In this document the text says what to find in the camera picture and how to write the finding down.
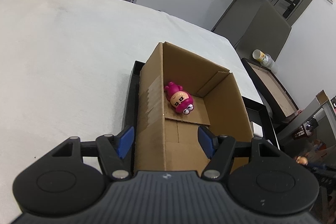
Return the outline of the black shallow tray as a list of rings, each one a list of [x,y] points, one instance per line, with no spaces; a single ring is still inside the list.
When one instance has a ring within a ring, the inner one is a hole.
[[[139,79],[141,69],[144,65],[145,64],[141,61],[135,61],[133,69],[131,70],[129,87],[126,94],[125,111],[122,122],[123,127],[137,127]],[[243,97],[243,102],[248,114],[249,121],[260,125],[262,127],[263,138],[269,140],[271,144],[278,148],[278,141],[272,123],[270,121],[270,117],[266,110],[266,106],[246,97]],[[207,114],[206,106],[203,102],[203,99],[194,97],[194,106],[196,107],[196,109],[186,117],[174,114],[173,110],[165,109],[166,118],[180,122],[194,123],[198,125],[209,125],[210,117]]]

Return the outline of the brown cardboard box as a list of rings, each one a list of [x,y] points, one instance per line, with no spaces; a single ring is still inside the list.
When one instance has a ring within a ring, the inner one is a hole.
[[[135,170],[195,170],[209,159],[199,126],[237,141],[253,137],[234,75],[168,42],[159,43],[141,69]]]

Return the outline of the black framed brown board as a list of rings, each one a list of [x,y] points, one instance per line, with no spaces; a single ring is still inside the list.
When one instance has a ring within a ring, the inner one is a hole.
[[[241,63],[262,96],[262,101],[266,102],[272,111],[274,121],[281,122],[298,110],[294,100],[269,69],[246,58],[242,58]]]

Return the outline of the white tablecloth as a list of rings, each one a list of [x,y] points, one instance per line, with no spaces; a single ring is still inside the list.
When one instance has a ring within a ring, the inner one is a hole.
[[[1,223],[20,209],[15,177],[70,136],[121,131],[130,73],[160,42],[229,69],[260,102],[231,43],[122,0],[1,0]]]

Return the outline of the magenta figurine toy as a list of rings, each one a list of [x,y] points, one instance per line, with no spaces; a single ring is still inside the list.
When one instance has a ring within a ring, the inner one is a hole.
[[[175,112],[178,114],[189,115],[194,109],[193,97],[184,90],[181,85],[170,81],[164,87],[166,99],[170,102]]]

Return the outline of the white yellow paper cup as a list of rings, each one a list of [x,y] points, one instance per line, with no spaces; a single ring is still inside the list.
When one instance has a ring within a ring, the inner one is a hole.
[[[258,61],[262,66],[271,69],[274,66],[274,60],[272,57],[260,50],[254,50],[252,57]]]

